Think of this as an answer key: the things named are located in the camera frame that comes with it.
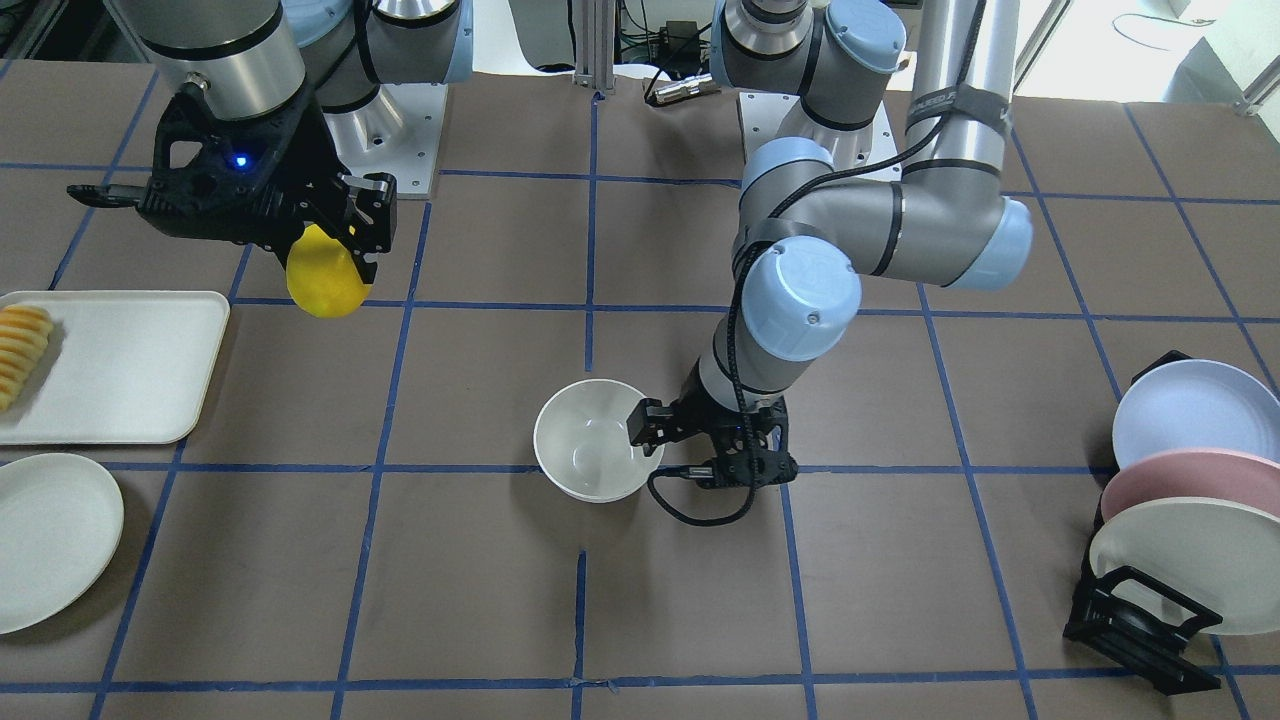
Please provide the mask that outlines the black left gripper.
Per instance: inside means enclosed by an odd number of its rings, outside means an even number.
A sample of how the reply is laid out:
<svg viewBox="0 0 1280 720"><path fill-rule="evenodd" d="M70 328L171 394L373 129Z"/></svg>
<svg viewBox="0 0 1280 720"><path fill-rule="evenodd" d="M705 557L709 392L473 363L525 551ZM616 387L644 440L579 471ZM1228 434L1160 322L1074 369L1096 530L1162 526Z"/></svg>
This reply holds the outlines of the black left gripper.
<svg viewBox="0 0 1280 720"><path fill-rule="evenodd" d="M628 415L628 443L634 447L659 447L694 436L709 438L713 456L677 466L673 474L694 480L701 489L782 486L797 477L782 397L745 415L710 398L694 397L684 404L641 398Z"/></svg>

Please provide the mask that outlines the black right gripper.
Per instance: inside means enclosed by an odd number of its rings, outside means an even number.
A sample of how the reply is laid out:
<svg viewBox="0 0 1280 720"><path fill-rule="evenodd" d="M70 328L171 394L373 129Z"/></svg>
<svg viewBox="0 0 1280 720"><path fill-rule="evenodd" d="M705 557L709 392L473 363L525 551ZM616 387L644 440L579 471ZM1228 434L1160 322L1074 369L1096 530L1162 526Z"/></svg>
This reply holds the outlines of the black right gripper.
<svg viewBox="0 0 1280 720"><path fill-rule="evenodd" d="M320 225L372 284L396 236L397 178L347 174L310 85L239 120L215 117L210 94L182 85L172 97L145 184L70 184L68 195L90 208L132 208L170 237L252 243L279 258Z"/></svg>

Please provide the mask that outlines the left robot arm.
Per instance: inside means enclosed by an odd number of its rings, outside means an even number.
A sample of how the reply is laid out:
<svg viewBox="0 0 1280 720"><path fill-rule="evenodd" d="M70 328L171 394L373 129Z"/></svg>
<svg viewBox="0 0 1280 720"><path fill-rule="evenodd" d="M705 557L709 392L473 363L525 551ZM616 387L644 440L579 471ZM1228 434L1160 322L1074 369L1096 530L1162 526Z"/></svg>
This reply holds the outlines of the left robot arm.
<svg viewBox="0 0 1280 720"><path fill-rule="evenodd" d="M703 488L795 475L785 392L844 337L861 278L1000 290L1024 268L1027 208L1001 192L1012 124L1016 1L929 1L895 179L841 149L872 129L908 46L882 1L721 1L716 82L787 94L812 131L750 154L740 184L728 314L680 396L640 401L628 442L645 455L695 436L714 457L684 475Z"/></svg>

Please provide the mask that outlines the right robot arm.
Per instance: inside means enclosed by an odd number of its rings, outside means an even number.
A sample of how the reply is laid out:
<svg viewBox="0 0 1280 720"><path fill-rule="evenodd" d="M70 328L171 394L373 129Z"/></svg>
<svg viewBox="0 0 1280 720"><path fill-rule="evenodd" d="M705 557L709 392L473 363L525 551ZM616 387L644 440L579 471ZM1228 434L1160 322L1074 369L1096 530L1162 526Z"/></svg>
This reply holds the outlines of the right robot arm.
<svg viewBox="0 0 1280 720"><path fill-rule="evenodd" d="M401 186L390 87L467 79L474 4L123 1L120 14L174 94L145 184L72 184L69 196L280 264L317 227L371 283Z"/></svg>

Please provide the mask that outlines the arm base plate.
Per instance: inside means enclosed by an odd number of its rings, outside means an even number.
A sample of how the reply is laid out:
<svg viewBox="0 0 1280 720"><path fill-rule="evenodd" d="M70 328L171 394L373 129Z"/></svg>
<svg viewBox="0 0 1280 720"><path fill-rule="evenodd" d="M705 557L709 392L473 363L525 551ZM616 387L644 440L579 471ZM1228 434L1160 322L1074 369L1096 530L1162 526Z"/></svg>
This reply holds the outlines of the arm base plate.
<svg viewBox="0 0 1280 720"><path fill-rule="evenodd" d="M402 199L429 199L436 177L449 85L383 85L357 108L325 111L352 176L394 176Z"/></svg>
<svg viewBox="0 0 1280 720"><path fill-rule="evenodd" d="M860 129L832 129L813 120L795 95L749 91L739 95L739 119L748 160L746 177L759 165L754 156L760 147L783 137L808 138L823 147L835 170L868 167L899 152L882 105L876 109L870 124Z"/></svg>

